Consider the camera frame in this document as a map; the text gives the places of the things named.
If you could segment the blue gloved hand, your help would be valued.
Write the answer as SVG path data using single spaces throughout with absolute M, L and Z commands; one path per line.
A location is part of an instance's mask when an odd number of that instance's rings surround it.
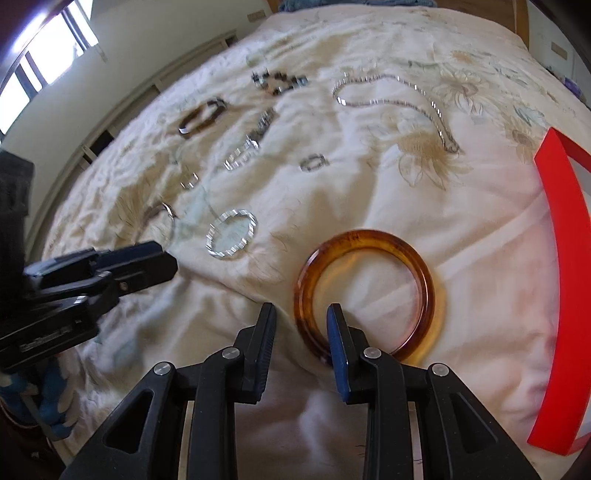
M 56 440 L 66 439 L 79 418 L 76 381 L 60 357 L 24 374 L 1 373 L 1 408 L 18 426 L 44 424 Z

